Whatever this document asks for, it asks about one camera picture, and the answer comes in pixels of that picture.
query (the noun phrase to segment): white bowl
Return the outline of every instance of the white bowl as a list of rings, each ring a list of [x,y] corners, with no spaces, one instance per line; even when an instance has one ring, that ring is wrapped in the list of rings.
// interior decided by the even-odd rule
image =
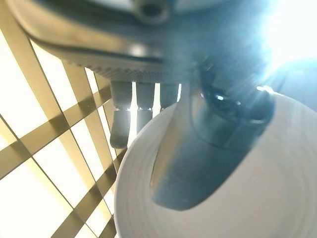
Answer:
[[[152,202],[153,163],[175,105],[140,132],[121,164],[114,219],[120,238],[316,238],[317,114],[276,95],[272,122],[230,178],[193,209]]]

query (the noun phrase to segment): bright light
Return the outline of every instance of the bright light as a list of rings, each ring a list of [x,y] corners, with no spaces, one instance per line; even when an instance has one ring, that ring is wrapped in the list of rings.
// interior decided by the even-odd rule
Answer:
[[[273,70],[282,64],[317,57],[315,0],[279,0],[265,25]]]
[[[223,96],[220,96],[220,95],[216,95],[216,98],[218,99],[218,100],[220,100],[220,101],[223,101]]]

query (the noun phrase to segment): robotic hand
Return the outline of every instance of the robotic hand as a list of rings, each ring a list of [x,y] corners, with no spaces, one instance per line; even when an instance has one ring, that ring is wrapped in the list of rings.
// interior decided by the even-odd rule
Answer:
[[[7,1],[37,44],[112,81],[120,125],[129,121],[132,81],[146,91],[154,83],[190,85],[149,184],[156,203],[176,210],[199,204],[221,186],[270,122],[272,96],[257,86],[266,83],[271,54],[263,28],[277,2]],[[153,99],[145,98],[151,107]],[[112,134],[127,140],[129,127],[120,125]]]

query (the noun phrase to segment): dark cylindrical object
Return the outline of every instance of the dark cylindrical object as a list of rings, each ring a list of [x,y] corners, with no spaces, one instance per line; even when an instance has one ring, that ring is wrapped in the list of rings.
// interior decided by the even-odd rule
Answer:
[[[137,132],[152,119],[153,117],[153,103],[154,103],[154,83],[136,83],[137,91],[137,104],[138,104],[138,116],[137,116]]]
[[[273,96],[256,89],[252,95],[242,105],[202,85],[179,102],[154,163],[155,203],[190,209],[226,181],[273,116]]]
[[[125,148],[128,144],[132,100],[132,83],[112,81],[111,95],[115,107],[111,128],[110,144],[113,148]]]
[[[179,84],[160,84],[159,100],[161,110],[177,102]]]

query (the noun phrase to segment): grid lattice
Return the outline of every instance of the grid lattice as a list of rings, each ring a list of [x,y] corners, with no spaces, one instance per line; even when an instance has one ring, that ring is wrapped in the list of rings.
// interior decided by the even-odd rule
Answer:
[[[109,79],[44,51],[3,0],[0,9],[0,237],[117,238],[115,180],[127,149],[109,143]],[[137,110],[133,83],[128,146]]]

